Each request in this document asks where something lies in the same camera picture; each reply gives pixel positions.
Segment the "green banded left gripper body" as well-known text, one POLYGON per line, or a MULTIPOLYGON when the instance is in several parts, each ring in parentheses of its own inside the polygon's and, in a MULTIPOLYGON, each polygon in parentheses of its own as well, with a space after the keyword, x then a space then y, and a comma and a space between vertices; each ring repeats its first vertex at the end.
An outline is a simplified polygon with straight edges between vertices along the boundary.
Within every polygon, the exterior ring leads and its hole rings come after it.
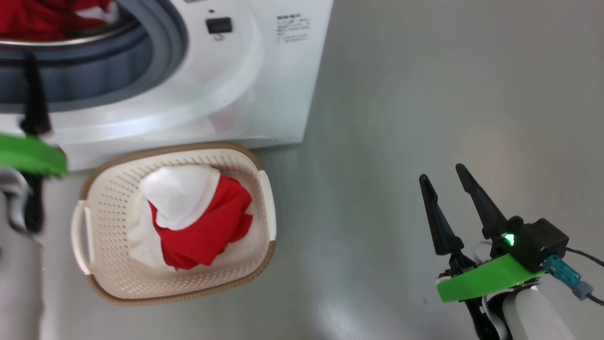
POLYGON ((0 134, 0 165, 42 177, 64 177, 68 158, 60 148, 36 137, 0 134))

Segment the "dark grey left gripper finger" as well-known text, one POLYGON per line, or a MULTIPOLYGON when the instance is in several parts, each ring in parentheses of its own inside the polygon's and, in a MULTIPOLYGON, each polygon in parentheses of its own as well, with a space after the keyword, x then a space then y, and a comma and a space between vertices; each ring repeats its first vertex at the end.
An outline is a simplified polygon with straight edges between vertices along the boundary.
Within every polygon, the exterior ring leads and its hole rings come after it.
POLYGON ((33 54, 25 56, 24 71, 28 92, 24 118, 20 123, 21 130, 27 136, 47 134, 52 130, 51 119, 38 60, 33 54))

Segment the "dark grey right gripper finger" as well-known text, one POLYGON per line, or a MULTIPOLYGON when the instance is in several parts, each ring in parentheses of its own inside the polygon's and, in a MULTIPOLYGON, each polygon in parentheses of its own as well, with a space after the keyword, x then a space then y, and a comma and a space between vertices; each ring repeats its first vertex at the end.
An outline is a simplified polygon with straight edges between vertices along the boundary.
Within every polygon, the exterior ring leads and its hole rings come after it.
POLYGON ((455 165, 462 187, 468 193, 475 205, 475 209, 482 223, 484 239, 492 239, 506 233, 507 218, 501 213, 486 191, 477 183, 474 176, 464 164, 455 165))
POLYGON ((448 272, 452 275, 460 275, 470 268, 475 268, 475 261, 462 253, 464 243, 447 222, 429 177, 421 174, 419 183, 436 255, 449 256, 448 272))

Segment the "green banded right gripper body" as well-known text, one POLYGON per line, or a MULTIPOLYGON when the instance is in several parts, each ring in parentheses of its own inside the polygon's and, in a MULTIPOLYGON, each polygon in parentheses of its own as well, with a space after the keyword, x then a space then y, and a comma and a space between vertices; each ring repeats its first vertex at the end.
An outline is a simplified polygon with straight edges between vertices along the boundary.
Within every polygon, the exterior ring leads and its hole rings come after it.
POLYGON ((545 268, 545 260, 532 271, 503 255, 460 275, 443 273, 436 289, 444 303, 466 306, 479 340, 545 340, 548 299, 537 290, 545 268))

